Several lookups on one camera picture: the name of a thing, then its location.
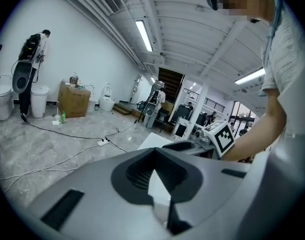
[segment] smoke detector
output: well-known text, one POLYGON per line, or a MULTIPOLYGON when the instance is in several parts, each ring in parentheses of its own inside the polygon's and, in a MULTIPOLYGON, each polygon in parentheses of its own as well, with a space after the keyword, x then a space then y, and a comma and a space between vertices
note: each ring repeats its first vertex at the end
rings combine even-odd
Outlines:
POLYGON ((204 11, 204 7, 202 7, 201 5, 198 5, 196 7, 196 11, 202 13, 204 11))

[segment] green bottle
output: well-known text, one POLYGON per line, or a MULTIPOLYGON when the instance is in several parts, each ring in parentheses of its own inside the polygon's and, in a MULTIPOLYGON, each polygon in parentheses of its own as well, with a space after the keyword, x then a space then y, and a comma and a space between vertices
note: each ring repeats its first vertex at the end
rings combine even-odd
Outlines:
POLYGON ((62 115, 61 115, 61 123, 64 124, 66 121, 66 113, 65 111, 62 112, 62 115))

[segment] brown box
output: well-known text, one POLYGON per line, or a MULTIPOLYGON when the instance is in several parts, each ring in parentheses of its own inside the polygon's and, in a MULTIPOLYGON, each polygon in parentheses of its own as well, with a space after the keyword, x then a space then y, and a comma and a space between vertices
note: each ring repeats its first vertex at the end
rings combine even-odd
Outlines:
POLYGON ((172 113, 173 109, 174 109, 174 104, 166 101, 164 103, 161 104, 161 107, 164 109, 164 110, 167 110, 169 111, 169 114, 172 113))
POLYGON ((58 93, 60 113, 62 114, 64 111, 66 118, 84 117, 87 113, 90 96, 89 90, 77 89, 61 82, 58 93))

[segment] black pants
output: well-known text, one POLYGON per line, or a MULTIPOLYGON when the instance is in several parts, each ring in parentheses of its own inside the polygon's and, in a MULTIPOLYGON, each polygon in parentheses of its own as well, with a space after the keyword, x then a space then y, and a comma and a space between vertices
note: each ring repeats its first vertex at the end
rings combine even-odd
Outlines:
POLYGON ((31 77, 29 79, 26 89, 22 93, 19 93, 19 108, 20 108, 20 113, 22 113, 22 114, 28 113, 29 104, 31 102, 32 83, 33 83, 33 79, 36 74, 36 71, 37 71, 37 69, 32 68, 31 77))

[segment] forearm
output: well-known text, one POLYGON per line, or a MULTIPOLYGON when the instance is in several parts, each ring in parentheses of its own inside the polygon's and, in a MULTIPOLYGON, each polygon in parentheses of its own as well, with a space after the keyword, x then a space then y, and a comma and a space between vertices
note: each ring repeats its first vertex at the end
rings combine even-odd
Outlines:
POLYGON ((278 138, 285 125, 286 115, 265 114, 249 132, 236 140, 235 145, 222 159, 238 161, 263 151, 278 138))

